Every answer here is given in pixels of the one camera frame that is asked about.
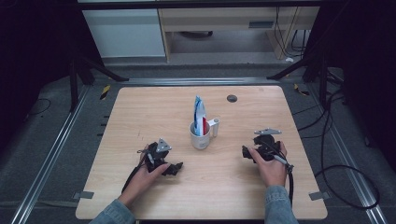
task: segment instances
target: denim sleeve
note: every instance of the denim sleeve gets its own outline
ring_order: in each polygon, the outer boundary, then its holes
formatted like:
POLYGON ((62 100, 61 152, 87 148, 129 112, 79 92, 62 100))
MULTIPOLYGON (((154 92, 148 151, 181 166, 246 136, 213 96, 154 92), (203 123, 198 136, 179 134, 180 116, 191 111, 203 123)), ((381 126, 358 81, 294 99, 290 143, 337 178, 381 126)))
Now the denim sleeve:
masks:
POLYGON ((265 192, 265 223, 298 223, 291 211, 288 192, 282 186, 270 186, 265 192))
POLYGON ((126 224, 134 223, 134 215, 119 200, 114 200, 90 224, 126 224))

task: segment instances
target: small black object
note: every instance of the small black object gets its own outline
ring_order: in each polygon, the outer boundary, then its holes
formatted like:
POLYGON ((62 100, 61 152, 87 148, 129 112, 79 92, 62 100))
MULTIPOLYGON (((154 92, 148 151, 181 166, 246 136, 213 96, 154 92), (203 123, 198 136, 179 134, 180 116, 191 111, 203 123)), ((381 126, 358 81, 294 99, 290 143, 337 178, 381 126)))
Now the small black object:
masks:
POLYGON ((235 95, 228 95, 227 100, 230 103, 235 103, 238 100, 238 97, 236 97, 235 95))
MULTIPOLYGON (((143 157, 142 161, 132 170, 131 174, 128 176, 128 179, 125 182, 124 187, 122 188, 122 192, 125 191, 126 187, 128 186, 131 179, 134 175, 139 171, 142 165, 146 165, 148 168, 148 172, 151 173, 157 167, 161 166, 162 164, 167 163, 164 158, 168 155, 169 151, 157 151, 158 143, 154 142, 148 146, 148 149, 139 151, 145 152, 145 156, 143 157)), ((170 164, 170 166, 163 172, 163 175, 176 175, 178 170, 181 169, 183 162, 180 162, 176 165, 170 164)))
MULTIPOLYGON (((274 159, 275 155, 279 155, 280 153, 280 142, 275 142, 275 139, 272 135, 259 135, 253 139, 254 145, 260 145, 256 150, 262 156, 265 161, 271 161, 274 159)), ((244 158, 248 158, 253 160, 248 151, 248 148, 242 146, 242 155, 244 158)))

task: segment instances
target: black cable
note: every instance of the black cable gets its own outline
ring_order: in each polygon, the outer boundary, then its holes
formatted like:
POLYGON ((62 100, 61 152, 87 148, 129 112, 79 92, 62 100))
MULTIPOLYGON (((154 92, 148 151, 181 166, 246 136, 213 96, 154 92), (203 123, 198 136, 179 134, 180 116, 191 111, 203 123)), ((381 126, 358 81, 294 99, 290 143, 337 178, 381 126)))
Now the black cable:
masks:
POLYGON ((38 114, 41 114, 41 113, 43 113, 44 111, 46 111, 46 110, 48 110, 50 108, 51 101, 49 99, 44 99, 43 98, 43 99, 37 99, 37 101, 47 101, 49 104, 43 110, 35 112, 35 113, 29 113, 29 115, 38 115, 38 114))
POLYGON ((137 164, 137 166, 132 170, 132 172, 129 174, 128 179, 125 181, 125 184, 121 190, 121 192, 124 192, 126 190, 126 188, 129 185, 129 182, 131 182, 132 178, 134 177, 134 175, 139 171, 140 167, 142 167, 143 165, 145 165, 145 163, 143 163, 143 161, 146 160, 146 157, 148 156, 147 153, 145 153, 145 155, 142 157, 142 159, 140 160, 139 164, 137 164))
MULTIPOLYGON (((338 98, 336 98, 336 99, 334 99, 334 100, 331 99, 331 103, 333 103, 333 102, 335 102, 335 101, 337 101, 337 100, 343 99, 343 98, 344 98, 344 96, 338 97, 338 98)), ((315 108, 316 106, 319 106, 319 105, 313 105, 313 106, 311 106, 311 107, 308 107, 307 109, 304 109, 304 110, 302 110, 302 111, 296 112, 296 113, 294 113, 293 115, 299 114, 299 113, 301 113, 301 112, 305 112, 306 110, 315 108)), ((322 114, 320 115, 320 117, 319 117, 318 119, 316 119, 316 120, 315 120, 314 122, 312 122, 311 124, 308 124, 308 125, 304 126, 303 128, 299 128, 298 131, 302 131, 302 130, 304 130, 304 129, 310 128, 310 127, 314 126, 315 124, 317 124, 317 123, 321 120, 321 118, 323 118, 323 116, 326 114, 326 112, 327 112, 327 109, 323 110, 322 114)))
MULTIPOLYGON (((329 125, 329 128, 326 130, 325 134, 328 133, 330 131, 330 129, 332 128, 332 122, 329 125)), ((320 135, 314 135, 314 136, 305 136, 305 137, 300 137, 301 139, 307 139, 307 138, 317 138, 317 137, 321 137, 323 134, 320 135)))
POLYGON ((323 110, 323 112, 322 112, 322 114, 320 115, 319 118, 317 118, 314 122, 304 126, 303 128, 299 128, 297 131, 302 131, 304 129, 307 129, 307 128, 310 128, 310 127, 314 126, 315 124, 317 124, 321 120, 321 118, 323 118, 323 116, 326 114, 326 112, 327 112, 327 110, 323 110))
POLYGON ((351 167, 351 166, 347 166, 347 165, 332 165, 329 167, 324 168, 324 136, 325 136, 325 131, 326 131, 326 126, 327 123, 329 122, 330 116, 331 116, 331 104, 332 104, 332 98, 334 97, 334 95, 338 94, 340 91, 336 91, 334 94, 332 94, 330 96, 330 99, 328 100, 328 102, 326 103, 326 108, 328 108, 328 115, 326 118, 326 122, 325 125, 323 126, 323 131, 322 131, 322 136, 321 136, 321 144, 320 144, 320 167, 321 170, 315 174, 315 176, 318 175, 322 175, 323 176, 323 180, 326 184, 326 186, 329 188, 329 190, 332 192, 332 194, 334 194, 338 199, 340 199, 341 201, 343 201, 344 203, 354 207, 354 208, 358 208, 358 209, 371 209, 376 207, 379 204, 379 200, 380 200, 380 193, 378 188, 376 187, 375 183, 373 180, 371 180, 367 175, 365 175, 363 172, 359 171, 358 169, 351 167), (338 168, 338 167, 343 167, 343 168, 347 168, 347 169, 351 169, 353 171, 358 172, 359 174, 361 174, 366 180, 368 180, 371 185, 373 186, 373 189, 375 190, 375 202, 372 205, 369 206, 360 206, 360 205, 356 205, 354 203, 351 203, 349 201, 347 201, 346 199, 344 199, 343 197, 341 197, 338 193, 336 193, 336 191, 330 186, 328 179, 326 178, 326 171, 333 169, 333 168, 338 168))
POLYGON ((280 46, 280 49, 282 50, 282 53, 285 54, 286 56, 289 56, 291 58, 298 57, 299 55, 294 55, 294 54, 288 53, 287 46, 285 46, 285 41, 283 40, 282 32, 280 31, 280 26, 279 26, 278 19, 279 19, 279 7, 276 7, 276 22, 275 22, 275 25, 274 25, 274 36, 275 36, 275 40, 276 40, 277 44, 280 46), (279 31, 281 42, 278 40, 278 38, 276 36, 276 27, 277 27, 277 30, 279 31))
POLYGON ((293 205, 293 195, 294 195, 294 178, 293 178, 293 174, 292 174, 292 169, 293 169, 293 165, 290 165, 288 163, 288 160, 286 159, 285 154, 283 154, 283 152, 281 151, 277 151, 273 146, 270 146, 269 144, 267 144, 264 141, 260 141, 263 144, 265 144, 267 147, 271 148, 272 151, 278 156, 280 157, 282 160, 284 160, 287 164, 285 164, 285 169, 288 172, 288 176, 289 176, 289 200, 290 200, 290 205, 293 205))
POLYGON ((291 49, 297 52, 301 52, 300 56, 304 55, 304 51, 305 51, 305 38, 306 38, 306 30, 304 30, 304 35, 303 35, 303 43, 300 47, 296 47, 293 45, 294 40, 296 39, 296 36, 298 34, 298 30, 294 31, 294 35, 293 38, 291 39, 291 49))

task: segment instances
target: wire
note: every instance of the wire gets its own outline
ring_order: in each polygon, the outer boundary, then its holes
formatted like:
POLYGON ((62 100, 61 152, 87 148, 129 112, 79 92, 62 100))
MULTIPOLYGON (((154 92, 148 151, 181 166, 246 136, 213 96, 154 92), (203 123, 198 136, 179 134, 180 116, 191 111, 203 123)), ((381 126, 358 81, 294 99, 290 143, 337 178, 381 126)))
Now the wire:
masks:
POLYGON ((135 168, 139 169, 140 167, 146 165, 145 163, 143 163, 143 161, 146 160, 146 157, 148 156, 148 153, 146 152, 146 149, 144 150, 138 150, 137 153, 145 153, 142 157, 142 159, 140 160, 140 162, 137 164, 137 166, 135 168))
POLYGON ((332 194, 335 195, 338 199, 340 199, 340 200, 343 201, 344 203, 346 203, 346 204, 348 204, 348 205, 350 205, 350 206, 352 206, 352 207, 354 207, 354 208, 358 208, 358 209, 371 209, 371 208, 376 207, 376 206, 379 204, 379 200, 380 200, 380 193, 379 193, 379 190, 378 190, 378 188, 376 187, 376 185, 375 185, 375 183, 374 183, 373 180, 371 180, 371 179, 370 179, 365 173, 363 173, 362 171, 359 171, 358 169, 356 169, 356 168, 354 168, 354 167, 351 167, 351 166, 347 166, 347 165, 332 165, 332 166, 329 166, 329 167, 326 167, 326 168, 324 167, 324 136, 325 136, 325 132, 326 132, 326 126, 327 126, 327 123, 329 122, 329 119, 330 119, 330 117, 331 117, 332 98, 333 98, 336 94, 338 94, 339 92, 340 92, 340 91, 336 91, 335 93, 333 93, 333 94, 330 96, 328 102, 326 103, 326 105, 327 105, 326 108, 327 108, 327 110, 328 110, 328 115, 327 115, 327 118, 326 118, 326 122, 325 122, 325 124, 324 124, 324 126, 323 126, 322 136, 321 136, 321 144, 320 144, 320 167, 321 167, 321 170, 320 170, 318 173, 315 174, 315 177, 317 177, 318 175, 322 175, 322 176, 323 176, 323 180, 324 180, 326 186, 329 188, 329 190, 332 192, 332 194), (344 199, 343 197, 341 197, 341 196, 330 186, 329 181, 328 181, 328 179, 327 179, 327 177, 326 177, 326 171, 331 170, 331 169, 334 169, 334 168, 339 168, 339 167, 351 169, 351 170, 353 170, 353 171, 355 171, 355 172, 358 172, 358 173, 361 174, 366 180, 368 180, 368 182, 370 182, 370 184, 373 186, 373 189, 375 190, 375 194, 376 194, 375 202, 374 202, 373 204, 371 204, 371 205, 369 205, 369 206, 360 206, 360 205, 356 205, 356 204, 354 204, 354 203, 351 203, 350 201, 348 201, 348 200, 344 199))
MULTIPOLYGON (((332 122, 329 125, 329 128, 326 130, 325 134, 329 132, 329 130, 332 128, 332 122)), ((306 136, 306 137, 300 137, 301 139, 308 139, 308 138, 317 138, 321 137, 323 134, 320 135, 314 135, 314 136, 306 136)))
POLYGON ((293 178, 293 174, 292 174, 293 165, 290 165, 288 163, 288 160, 286 159, 286 156, 285 156, 285 154, 283 154, 283 152, 278 151, 273 146, 270 146, 269 144, 267 144, 266 142, 264 142, 262 140, 260 140, 260 142, 262 144, 265 144, 267 147, 271 148, 277 156, 279 156, 281 159, 286 161, 287 164, 285 164, 285 168, 288 171, 288 176, 289 176, 289 200, 290 200, 290 205, 292 206, 293 205, 293 195, 294 195, 294 178, 293 178))
MULTIPOLYGON (((294 13, 292 22, 294 22, 295 17, 296 17, 296 13, 294 13)), ((277 44, 280 46, 280 48, 282 50, 282 53, 291 57, 291 58, 300 56, 300 55, 294 55, 294 54, 288 53, 287 46, 285 46, 285 41, 283 40, 282 32, 280 31, 280 26, 279 26, 278 20, 279 20, 279 7, 276 7, 276 22, 275 22, 275 26, 274 26, 274 36, 275 36, 277 44), (277 27, 277 30, 279 31, 281 42, 279 41, 279 39, 276 36, 276 27, 277 27)))
POLYGON ((293 38, 291 39, 291 49, 294 50, 294 51, 298 51, 298 52, 304 52, 304 50, 305 50, 305 36, 306 36, 306 30, 304 30, 303 43, 302 43, 302 46, 300 46, 300 47, 295 47, 295 46, 293 45, 294 40, 296 39, 297 33, 298 33, 298 30, 294 31, 293 38))
MULTIPOLYGON (((338 97, 338 98, 336 98, 336 99, 334 99, 334 100, 331 99, 331 103, 333 103, 333 102, 335 102, 335 101, 337 101, 337 100, 343 99, 343 98, 344 98, 344 96, 338 97)), ((307 109, 304 109, 304 110, 301 110, 301 111, 299 111, 299 112, 296 112, 296 113, 294 113, 293 115, 296 115, 296 114, 305 112, 305 111, 307 111, 307 110, 309 110, 309 109, 315 108, 316 106, 319 106, 319 105, 313 105, 313 106, 311 106, 311 107, 308 107, 307 109)), ((311 124, 308 124, 308 125, 304 126, 303 128, 299 128, 298 131, 305 130, 305 129, 310 128, 310 127, 314 126, 315 124, 317 124, 317 123, 323 118, 323 116, 326 114, 326 112, 327 112, 326 109, 323 110, 322 114, 320 115, 320 117, 319 117, 318 119, 316 119, 316 120, 315 120, 314 122, 312 122, 311 124)))
POLYGON ((46 111, 46 110, 48 110, 50 108, 51 101, 49 99, 37 99, 37 101, 47 101, 49 104, 43 110, 38 111, 38 112, 34 112, 34 113, 29 113, 29 115, 38 115, 38 114, 41 114, 41 113, 43 113, 44 111, 46 111))

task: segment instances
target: metal bracket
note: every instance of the metal bracket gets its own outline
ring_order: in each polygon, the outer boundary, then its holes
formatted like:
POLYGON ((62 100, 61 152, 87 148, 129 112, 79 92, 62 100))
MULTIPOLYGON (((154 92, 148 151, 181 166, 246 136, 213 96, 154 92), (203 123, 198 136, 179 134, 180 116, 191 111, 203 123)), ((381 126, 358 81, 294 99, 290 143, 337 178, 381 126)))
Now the metal bracket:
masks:
POLYGON ((315 200, 318 200, 318 199, 326 200, 326 199, 330 199, 331 198, 330 194, 328 192, 326 192, 326 191, 325 192, 318 191, 318 192, 315 192, 315 193, 310 193, 309 197, 311 198, 312 201, 315 201, 315 200))
POLYGON ((264 130, 254 131, 255 134, 259 135, 269 135, 269 134, 279 134, 282 133, 280 130, 275 130, 271 128, 266 128, 264 130))
POLYGON ((170 149, 172 149, 172 147, 169 146, 169 144, 167 144, 163 139, 160 138, 160 140, 158 140, 157 152, 169 151, 170 149))
POLYGON ((89 192, 89 191, 82 191, 82 192, 75 192, 73 194, 73 199, 92 199, 93 197, 93 192, 89 192))

